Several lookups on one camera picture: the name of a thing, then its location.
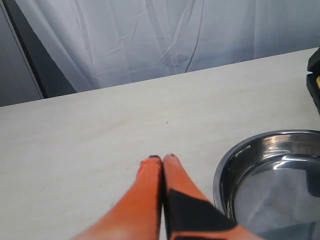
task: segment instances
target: white tabletop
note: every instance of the white tabletop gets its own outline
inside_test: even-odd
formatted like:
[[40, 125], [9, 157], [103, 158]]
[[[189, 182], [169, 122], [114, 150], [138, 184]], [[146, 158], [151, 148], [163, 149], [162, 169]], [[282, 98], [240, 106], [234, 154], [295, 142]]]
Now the white tabletop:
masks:
[[239, 141], [319, 129], [306, 88], [314, 52], [0, 108], [0, 238], [72, 237], [112, 207], [149, 155], [178, 155], [212, 200], [215, 169]]

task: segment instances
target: curtain fold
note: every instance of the curtain fold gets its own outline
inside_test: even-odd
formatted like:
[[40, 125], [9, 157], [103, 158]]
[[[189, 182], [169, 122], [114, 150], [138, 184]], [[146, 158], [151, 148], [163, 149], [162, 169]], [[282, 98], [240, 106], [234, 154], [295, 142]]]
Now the curtain fold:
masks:
[[16, 0], [77, 92], [316, 47], [318, 0]]

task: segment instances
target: metal bowl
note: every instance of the metal bowl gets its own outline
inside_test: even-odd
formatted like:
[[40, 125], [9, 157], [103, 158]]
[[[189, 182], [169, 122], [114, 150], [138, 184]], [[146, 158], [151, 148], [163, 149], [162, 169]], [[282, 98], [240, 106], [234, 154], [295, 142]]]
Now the metal bowl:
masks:
[[219, 163], [214, 204], [266, 239], [320, 239], [319, 156], [320, 131], [250, 137]]

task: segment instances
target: bowl rim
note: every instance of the bowl rim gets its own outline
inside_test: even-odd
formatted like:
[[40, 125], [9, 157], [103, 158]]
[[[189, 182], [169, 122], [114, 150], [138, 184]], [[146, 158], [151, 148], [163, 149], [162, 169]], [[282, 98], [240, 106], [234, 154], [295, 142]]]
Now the bowl rim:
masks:
[[212, 194], [213, 194], [213, 203], [214, 206], [222, 212], [224, 215], [228, 215], [228, 211], [223, 205], [223, 200], [221, 198], [220, 192], [220, 180], [221, 174], [224, 169], [224, 166], [230, 159], [242, 148], [246, 147], [251, 141], [271, 137], [275, 135], [291, 135], [291, 134], [312, 134], [312, 135], [320, 135], [319, 130], [308, 130], [308, 129], [285, 129], [285, 130], [275, 130], [268, 131], [264, 133], [260, 133], [251, 137], [248, 137], [245, 140], [240, 141], [235, 146], [233, 146], [220, 160], [213, 177], [213, 185], [212, 185]]

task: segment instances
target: gray wall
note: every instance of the gray wall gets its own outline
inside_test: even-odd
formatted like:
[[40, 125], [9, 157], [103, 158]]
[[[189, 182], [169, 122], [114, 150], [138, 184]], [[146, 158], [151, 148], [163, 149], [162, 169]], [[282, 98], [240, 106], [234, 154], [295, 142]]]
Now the gray wall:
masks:
[[42, 94], [0, 1], [0, 107], [39, 100]]

